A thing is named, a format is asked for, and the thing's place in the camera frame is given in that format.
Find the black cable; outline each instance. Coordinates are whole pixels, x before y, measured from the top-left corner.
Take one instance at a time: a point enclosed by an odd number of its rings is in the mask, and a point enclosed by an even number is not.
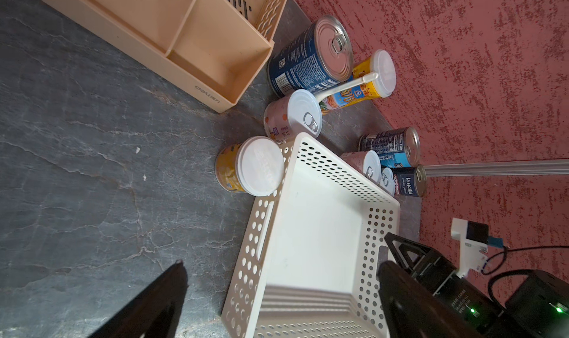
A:
[[[486,263],[484,263],[482,270],[480,270],[480,274],[482,275],[490,275],[495,273],[496,271],[498,271],[499,268],[502,267],[502,265],[504,265],[504,263],[506,262],[506,257],[508,256],[508,253],[513,253],[515,251],[523,251],[523,250],[534,250],[534,249],[569,249],[569,245],[539,245],[539,246],[528,246],[525,248],[517,248],[517,249],[510,249],[507,246],[504,246],[504,250],[494,254],[493,256],[490,256],[487,260]],[[484,272],[484,268],[486,268],[486,265],[490,262],[490,260],[494,259],[495,257],[499,256],[499,255],[504,255],[502,257],[502,261],[500,262],[500,264],[498,264],[498,266],[496,266],[494,269],[492,269],[491,271],[488,272]]]
[[[494,303],[500,306],[503,311],[505,311],[506,309],[504,308],[504,306],[502,306],[502,304],[498,301],[498,299],[496,299],[496,297],[494,296],[494,292],[492,291],[492,286],[494,286],[494,283],[501,278],[505,278],[508,276],[515,276],[515,275],[529,275],[532,272],[533,272],[532,269],[520,269],[520,270],[504,271],[499,273],[495,277],[492,277],[490,281],[488,281],[488,296],[492,301],[494,301]]]

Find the red textured wall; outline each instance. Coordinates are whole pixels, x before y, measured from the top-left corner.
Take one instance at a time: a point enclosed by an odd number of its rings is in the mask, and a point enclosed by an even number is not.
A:
[[[423,164],[569,157],[567,0],[296,1],[337,16],[356,61],[391,53],[397,87],[377,106],[417,127]]]
[[[459,263],[459,242],[451,238],[451,218],[486,223],[490,234],[510,248],[569,243],[569,176],[465,176],[430,178],[423,201],[421,242]],[[489,256],[498,252],[491,249]],[[541,269],[569,282],[569,250],[512,253],[500,272]],[[488,277],[471,271],[470,281],[486,292]],[[521,283],[503,279],[496,284],[502,302]]]
[[[391,53],[397,87],[375,104],[393,127],[417,128],[423,164],[569,157],[568,0],[296,1],[312,20],[337,16],[356,61]],[[459,217],[514,248],[566,244],[568,201],[569,176],[431,178],[421,240],[458,264]],[[569,280],[568,261],[567,250],[518,253],[505,269]],[[485,277],[471,280],[485,291]],[[519,282],[504,280],[498,297]]]

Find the gray marble floor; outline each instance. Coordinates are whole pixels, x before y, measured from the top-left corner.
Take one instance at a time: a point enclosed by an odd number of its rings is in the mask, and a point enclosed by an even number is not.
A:
[[[289,0],[275,41],[309,21]],[[262,135],[261,73],[217,114],[39,0],[0,0],[0,337],[87,336],[177,259],[177,335],[226,336],[219,314],[253,197],[213,173],[226,144]],[[352,151],[389,128],[369,102],[324,118]],[[416,238],[420,200],[402,232]]]

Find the yellow can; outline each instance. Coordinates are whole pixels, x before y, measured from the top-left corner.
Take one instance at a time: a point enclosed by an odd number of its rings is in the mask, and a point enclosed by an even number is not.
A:
[[[395,65],[387,51],[376,50],[370,57],[353,69],[352,77],[348,81],[362,77],[370,72],[377,72],[379,77],[367,84],[354,86],[328,96],[320,101],[322,112],[326,113],[361,101],[390,96],[395,90],[396,75]]]
[[[254,136],[224,148],[216,158],[217,182],[229,192],[268,196],[282,181],[285,164],[279,146],[266,136]]]

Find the tin can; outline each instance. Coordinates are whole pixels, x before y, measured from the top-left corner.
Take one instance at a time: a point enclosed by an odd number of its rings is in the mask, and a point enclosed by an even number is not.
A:
[[[391,168],[385,167],[381,171],[380,187],[391,196],[395,194],[395,182]]]
[[[216,158],[217,182],[229,192],[268,196],[280,185],[285,164],[281,149],[266,136],[224,148]]]
[[[346,81],[353,71],[352,44],[342,24],[325,15],[271,57],[267,75],[280,97],[318,92]]]
[[[365,100],[385,98],[395,90],[397,81],[395,65],[389,53],[385,50],[376,50],[370,57],[357,65],[350,79],[362,77],[370,72],[377,72],[379,77],[363,85],[336,92],[320,101],[322,112],[354,105]]]
[[[427,192],[427,173],[423,165],[416,168],[392,169],[395,194],[423,197]]]
[[[265,108],[263,126],[267,136],[279,144],[301,132],[316,138],[322,130],[322,111],[313,94],[296,90]]]
[[[366,178],[372,180],[375,184],[380,181],[381,164],[380,158],[374,151],[355,151],[345,152],[340,155],[342,160],[351,167],[359,171]]]
[[[419,164],[421,144],[413,127],[392,129],[359,139],[359,151],[374,150],[381,165],[390,168],[411,168]]]

